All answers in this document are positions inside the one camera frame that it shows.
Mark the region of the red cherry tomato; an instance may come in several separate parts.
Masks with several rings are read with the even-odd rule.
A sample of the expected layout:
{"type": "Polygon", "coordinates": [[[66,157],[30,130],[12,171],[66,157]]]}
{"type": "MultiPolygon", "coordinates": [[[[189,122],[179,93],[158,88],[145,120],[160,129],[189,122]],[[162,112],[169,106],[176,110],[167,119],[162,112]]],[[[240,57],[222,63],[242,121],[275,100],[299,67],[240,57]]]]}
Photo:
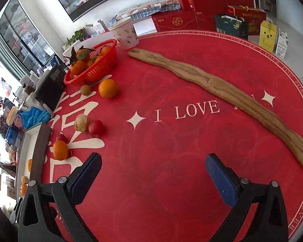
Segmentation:
{"type": "Polygon", "coordinates": [[[105,127],[104,127],[102,121],[94,120],[94,121],[90,122],[90,124],[88,126],[88,131],[90,132],[90,134],[92,136],[99,137],[104,134],[105,127]]]}

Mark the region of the small mandarin in tray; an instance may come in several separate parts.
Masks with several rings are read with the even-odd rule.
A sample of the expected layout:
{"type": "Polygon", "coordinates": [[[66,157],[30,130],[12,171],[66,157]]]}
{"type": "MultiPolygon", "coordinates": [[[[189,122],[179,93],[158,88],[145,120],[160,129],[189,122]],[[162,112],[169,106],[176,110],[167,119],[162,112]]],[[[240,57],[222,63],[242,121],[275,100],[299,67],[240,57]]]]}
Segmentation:
{"type": "Polygon", "coordinates": [[[26,192],[27,192],[27,188],[28,188],[28,185],[27,184],[22,184],[21,187],[20,187],[20,193],[21,193],[21,196],[25,196],[26,192]]]}

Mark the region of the dark green gift bag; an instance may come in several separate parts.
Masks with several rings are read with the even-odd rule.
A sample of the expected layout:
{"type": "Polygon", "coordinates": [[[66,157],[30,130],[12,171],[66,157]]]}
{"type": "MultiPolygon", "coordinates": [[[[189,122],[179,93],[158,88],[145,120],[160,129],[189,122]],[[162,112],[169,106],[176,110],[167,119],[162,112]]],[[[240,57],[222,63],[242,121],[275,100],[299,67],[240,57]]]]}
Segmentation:
{"type": "Polygon", "coordinates": [[[216,31],[248,40],[248,22],[228,14],[215,15],[216,31]]]}

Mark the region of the red plastic fruit basket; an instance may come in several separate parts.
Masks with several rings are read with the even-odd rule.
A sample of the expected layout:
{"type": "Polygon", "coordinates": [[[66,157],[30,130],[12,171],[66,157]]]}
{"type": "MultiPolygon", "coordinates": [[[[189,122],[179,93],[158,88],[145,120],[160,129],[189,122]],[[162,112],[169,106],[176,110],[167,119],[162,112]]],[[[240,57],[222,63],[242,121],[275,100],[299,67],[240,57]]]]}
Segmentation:
{"type": "Polygon", "coordinates": [[[86,69],[76,78],[70,73],[70,70],[67,71],[67,74],[64,77],[65,85],[74,85],[81,87],[82,85],[92,85],[98,82],[99,79],[108,75],[111,69],[116,65],[118,57],[116,52],[116,45],[118,41],[115,39],[109,39],[104,41],[92,49],[94,52],[90,53],[90,56],[97,55],[100,50],[106,46],[111,46],[111,50],[107,52],[97,63],[93,64],[91,67],[86,69]]]}

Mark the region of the large yellow orange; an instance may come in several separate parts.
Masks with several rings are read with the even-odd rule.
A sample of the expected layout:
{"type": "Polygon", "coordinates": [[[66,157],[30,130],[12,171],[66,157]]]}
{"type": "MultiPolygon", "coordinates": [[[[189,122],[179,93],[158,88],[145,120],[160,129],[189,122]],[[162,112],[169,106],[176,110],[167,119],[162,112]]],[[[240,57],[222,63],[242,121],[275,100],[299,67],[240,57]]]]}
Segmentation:
{"type": "Polygon", "coordinates": [[[27,161],[27,170],[28,170],[29,172],[31,172],[31,168],[32,168],[32,159],[29,159],[29,160],[27,161]]]}

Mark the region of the black radio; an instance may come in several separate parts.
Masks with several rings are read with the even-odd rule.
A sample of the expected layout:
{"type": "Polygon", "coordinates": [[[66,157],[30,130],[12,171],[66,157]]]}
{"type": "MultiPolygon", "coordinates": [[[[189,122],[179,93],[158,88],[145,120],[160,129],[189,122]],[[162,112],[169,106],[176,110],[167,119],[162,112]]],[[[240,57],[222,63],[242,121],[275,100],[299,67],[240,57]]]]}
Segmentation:
{"type": "Polygon", "coordinates": [[[40,84],[35,91],[35,99],[46,109],[51,116],[65,89],[64,77],[66,75],[64,64],[56,64],[44,73],[40,84]]]}

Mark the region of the white paper cup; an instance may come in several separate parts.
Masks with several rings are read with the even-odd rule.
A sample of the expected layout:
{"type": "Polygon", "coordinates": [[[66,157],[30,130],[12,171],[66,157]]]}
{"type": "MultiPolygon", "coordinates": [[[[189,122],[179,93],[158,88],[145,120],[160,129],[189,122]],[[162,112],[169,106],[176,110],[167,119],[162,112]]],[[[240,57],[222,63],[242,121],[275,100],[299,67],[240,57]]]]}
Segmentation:
{"type": "Polygon", "coordinates": [[[124,18],[113,24],[108,30],[120,43],[124,50],[139,44],[139,40],[131,17],[124,18]]]}

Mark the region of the red gift boxes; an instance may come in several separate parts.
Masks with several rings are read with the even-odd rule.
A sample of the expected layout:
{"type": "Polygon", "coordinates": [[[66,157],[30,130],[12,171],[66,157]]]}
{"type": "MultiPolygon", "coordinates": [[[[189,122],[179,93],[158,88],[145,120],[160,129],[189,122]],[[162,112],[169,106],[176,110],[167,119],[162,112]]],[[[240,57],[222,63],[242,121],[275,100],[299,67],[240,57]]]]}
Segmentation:
{"type": "Polygon", "coordinates": [[[152,15],[158,32],[174,30],[215,31],[215,15],[227,14],[227,6],[255,8],[254,0],[178,0],[181,8],[152,15]]]}

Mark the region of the yellow carton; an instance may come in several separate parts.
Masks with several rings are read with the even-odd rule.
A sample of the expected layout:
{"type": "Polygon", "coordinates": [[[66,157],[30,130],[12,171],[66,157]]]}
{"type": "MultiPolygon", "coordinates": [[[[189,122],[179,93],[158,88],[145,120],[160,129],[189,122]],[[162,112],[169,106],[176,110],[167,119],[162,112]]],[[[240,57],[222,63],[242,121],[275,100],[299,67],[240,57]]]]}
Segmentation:
{"type": "Polygon", "coordinates": [[[272,53],[275,46],[275,40],[277,36],[278,28],[268,21],[262,21],[259,33],[258,45],[272,53]]]}

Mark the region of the white organizer container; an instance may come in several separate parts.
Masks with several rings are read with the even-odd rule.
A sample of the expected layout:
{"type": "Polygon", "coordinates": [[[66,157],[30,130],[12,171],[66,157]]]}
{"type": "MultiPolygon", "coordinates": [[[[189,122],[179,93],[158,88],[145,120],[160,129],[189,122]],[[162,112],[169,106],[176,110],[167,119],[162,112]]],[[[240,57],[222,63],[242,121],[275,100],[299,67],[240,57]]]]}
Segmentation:
{"type": "Polygon", "coordinates": [[[35,82],[31,80],[30,76],[24,75],[19,81],[23,86],[23,106],[26,110],[30,110],[33,107],[39,110],[44,110],[43,105],[35,98],[35,93],[39,86],[44,82],[44,78],[48,76],[49,70],[44,71],[44,74],[40,76],[35,82]]]}

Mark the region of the orange mandarin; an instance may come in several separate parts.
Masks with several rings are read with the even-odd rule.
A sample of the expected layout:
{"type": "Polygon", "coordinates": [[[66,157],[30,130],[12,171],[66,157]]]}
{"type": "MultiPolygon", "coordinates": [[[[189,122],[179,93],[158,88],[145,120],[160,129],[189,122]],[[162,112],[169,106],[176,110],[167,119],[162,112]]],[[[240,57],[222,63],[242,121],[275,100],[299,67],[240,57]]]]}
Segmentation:
{"type": "Polygon", "coordinates": [[[112,79],[106,79],[99,83],[98,92],[103,98],[111,99],[118,92],[118,85],[112,79]]]}
{"type": "Polygon", "coordinates": [[[58,140],[53,145],[53,155],[55,160],[63,161],[68,158],[68,146],[65,142],[58,140]]]}

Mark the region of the glass display cabinet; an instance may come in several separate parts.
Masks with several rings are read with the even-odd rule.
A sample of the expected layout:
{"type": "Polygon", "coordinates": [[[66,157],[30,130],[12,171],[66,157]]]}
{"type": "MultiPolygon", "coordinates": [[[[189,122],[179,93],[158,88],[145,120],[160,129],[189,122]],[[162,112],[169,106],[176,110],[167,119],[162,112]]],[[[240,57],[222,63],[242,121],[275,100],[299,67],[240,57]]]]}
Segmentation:
{"type": "Polygon", "coordinates": [[[0,17],[0,35],[28,71],[43,69],[55,54],[18,0],[9,0],[0,17]]]}

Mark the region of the mandarins with leaves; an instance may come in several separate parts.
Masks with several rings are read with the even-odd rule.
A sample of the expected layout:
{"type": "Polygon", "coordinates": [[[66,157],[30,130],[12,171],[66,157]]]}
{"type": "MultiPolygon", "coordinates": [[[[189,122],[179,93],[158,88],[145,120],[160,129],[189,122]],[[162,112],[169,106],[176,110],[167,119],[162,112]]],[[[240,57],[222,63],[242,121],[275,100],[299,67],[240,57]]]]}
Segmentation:
{"type": "Polygon", "coordinates": [[[90,56],[90,53],[94,52],[91,48],[84,48],[82,46],[78,51],[72,48],[68,64],[70,73],[76,78],[86,69],[97,63],[111,48],[111,46],[106,45],[95,56],[90,56]]]}

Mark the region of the red gift bag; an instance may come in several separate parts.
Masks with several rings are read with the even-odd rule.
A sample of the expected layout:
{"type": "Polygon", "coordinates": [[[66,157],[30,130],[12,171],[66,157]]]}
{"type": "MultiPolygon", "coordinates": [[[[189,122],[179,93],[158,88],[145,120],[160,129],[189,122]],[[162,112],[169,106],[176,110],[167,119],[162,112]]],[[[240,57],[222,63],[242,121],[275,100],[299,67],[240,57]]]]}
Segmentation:
{"type": "Polygon", "coordinates": [[[243,18],[248,22],[248,34],[259,35],[261,23],[266,20],[267,14],[264,10],[248,6],[227,6],[227,14],[243,18]]]}

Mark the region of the blue rubber gloves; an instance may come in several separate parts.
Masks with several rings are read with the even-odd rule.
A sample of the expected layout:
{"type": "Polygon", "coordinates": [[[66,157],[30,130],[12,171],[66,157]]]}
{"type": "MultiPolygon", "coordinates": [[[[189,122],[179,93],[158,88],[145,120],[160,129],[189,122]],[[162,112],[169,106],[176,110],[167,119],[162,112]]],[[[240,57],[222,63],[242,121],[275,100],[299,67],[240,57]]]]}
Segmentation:
{"type": "Polygon", "coordinates": [[[20,116],[25,129],[29,129],[41,122],[47,123],[51,118],[50,113],[47,110],[42,111],[36,107],[32,107],[27,112],[21,112],[20,116]]]}

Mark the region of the long wooden stick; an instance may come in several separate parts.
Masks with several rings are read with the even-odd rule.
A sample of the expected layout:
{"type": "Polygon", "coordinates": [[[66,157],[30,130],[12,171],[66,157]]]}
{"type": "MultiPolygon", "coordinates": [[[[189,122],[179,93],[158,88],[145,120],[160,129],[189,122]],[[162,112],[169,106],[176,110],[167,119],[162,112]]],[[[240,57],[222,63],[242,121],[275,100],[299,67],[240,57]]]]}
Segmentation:
{"type": "Polygon", "coordinates": [[[167,59],[156,52],[135,48],[127,54],[147,64],[163,67],[176,76],[200,86],[209,93],[249,114],[267,130],[279,137],[303,167],[303,138],[287,127],[275,113],[261,105],[244,91],[198,67],[167,59]]]}

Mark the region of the brown longan by basket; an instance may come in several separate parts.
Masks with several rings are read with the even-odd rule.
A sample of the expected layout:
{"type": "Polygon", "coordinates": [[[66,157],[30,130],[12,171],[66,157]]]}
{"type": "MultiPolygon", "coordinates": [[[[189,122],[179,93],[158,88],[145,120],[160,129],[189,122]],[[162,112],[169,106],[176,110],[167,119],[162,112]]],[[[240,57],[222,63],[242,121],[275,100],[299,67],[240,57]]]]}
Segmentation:
{"type": "Polygon", "coordinates": [[[88,96],[91,94],[91,86],[90,85],[82,85],[80,88],[80,92],[83,96],[88,96]]]}

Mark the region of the blue drink can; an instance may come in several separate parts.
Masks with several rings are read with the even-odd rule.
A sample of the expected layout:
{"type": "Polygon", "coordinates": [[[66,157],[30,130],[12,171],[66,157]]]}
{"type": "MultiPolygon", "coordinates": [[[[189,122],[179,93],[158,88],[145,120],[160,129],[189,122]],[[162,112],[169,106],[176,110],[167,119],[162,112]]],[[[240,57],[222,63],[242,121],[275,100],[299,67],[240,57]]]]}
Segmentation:
{"type": "Polygon", "coordinates": [[[20,148],[22,146],[23,135],[24,132],[11,127],[7,131],[6,140],[10,145],[20,148]]]}

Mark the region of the red round table mat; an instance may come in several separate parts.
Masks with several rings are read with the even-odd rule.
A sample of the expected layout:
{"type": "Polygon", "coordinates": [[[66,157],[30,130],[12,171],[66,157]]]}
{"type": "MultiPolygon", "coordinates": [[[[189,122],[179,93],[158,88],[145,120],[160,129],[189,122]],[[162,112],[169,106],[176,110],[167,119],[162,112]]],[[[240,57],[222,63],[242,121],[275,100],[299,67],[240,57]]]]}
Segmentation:
{"type": "Polygon", "coordinates": [[[172,72],[131,58],[121,46],[111,78],[118,95],[83,96],[68,86],[50,121],[51,142],[62,132],[70,157],[52,148],[42,181],[67,176],[92,152],[102,169],[77,209],[100,241],[208,241],[230,211],[205,168],[215,153],[238,176],[276,180],[291,241],[303,233],[303,167],[288,147],[257,120],[172,72]],[[102,121],[94,137],[74,122],[85,114],[102,121]]]}

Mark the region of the red cherry tomato hidden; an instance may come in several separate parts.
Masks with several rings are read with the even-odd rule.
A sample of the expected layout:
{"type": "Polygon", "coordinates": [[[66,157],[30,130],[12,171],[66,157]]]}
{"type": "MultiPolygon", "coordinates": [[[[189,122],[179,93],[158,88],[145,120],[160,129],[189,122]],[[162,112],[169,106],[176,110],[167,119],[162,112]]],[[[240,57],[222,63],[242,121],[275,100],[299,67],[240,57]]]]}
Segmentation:
{"type": "Polygon", "coordinates": [[[67,137],[62,132],[57,135],[56,141],[62,141],[64,143],[68,142],[67,137]]]}

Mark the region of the grey white tray box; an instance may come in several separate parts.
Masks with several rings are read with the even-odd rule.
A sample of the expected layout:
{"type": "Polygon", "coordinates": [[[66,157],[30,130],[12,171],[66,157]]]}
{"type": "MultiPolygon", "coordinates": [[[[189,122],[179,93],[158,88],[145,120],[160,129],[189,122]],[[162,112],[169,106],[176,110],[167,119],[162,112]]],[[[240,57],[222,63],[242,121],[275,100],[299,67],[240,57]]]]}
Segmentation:
{"type": "Polygon", "coordinates": [[[46,123],[39,123],[25,131],[16,167],[16,200],[21,197],[21,176],[27,176],[29,180],[42,183],[42,171],[50,135],[51,127],[46,123]],[[27,170],[27,161],[29,159],[32,159],[31,172],[27,170]]]}

